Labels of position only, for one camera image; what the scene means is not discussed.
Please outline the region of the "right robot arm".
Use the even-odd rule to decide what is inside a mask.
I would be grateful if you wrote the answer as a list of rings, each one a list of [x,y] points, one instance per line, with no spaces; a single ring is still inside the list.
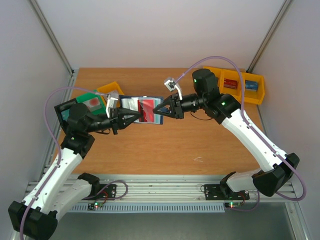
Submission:
[[[220,93],[218,78],[209,69],[192,73],[195,92],[182,95],[180,86],[169,77],[164,85],[174,93],[153,109],[158,115],[183,119],[187,112],[199,109],[230,131],[252,154],[259,168],[247,172],[231,172],[220,181],[220,191],[225,198],[238,192],[257,190],[272,197],[293,176],[300,159],[295,153],[287,154],[278,148],[241,110],[241,104],[230,94]]]

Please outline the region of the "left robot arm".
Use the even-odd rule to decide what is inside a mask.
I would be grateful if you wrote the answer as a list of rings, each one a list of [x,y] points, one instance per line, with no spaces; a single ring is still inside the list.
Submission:
[[[36,187],[21,202],[13,201],[8,208],[20,239],[48,240],[74,204],[100,195],[100,179],[89,173],[82,173],[62,194],[59,190],[91,149],[95,141],[92,132],[110,129],[117,134],[140,117],[140,112],[122,107],[94,115],[84,103],[70,106],[65,137],[58,145],[56,159]]]

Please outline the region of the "red credit card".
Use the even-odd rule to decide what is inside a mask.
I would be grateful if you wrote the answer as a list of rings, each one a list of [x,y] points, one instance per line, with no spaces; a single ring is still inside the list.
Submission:
[[[153,98],[139,98],[137,101],[138,111],[142,117],[139,119],[139,123],[151,124],[155,122],[155,114],[153,109],[155,107],[155,100]]]

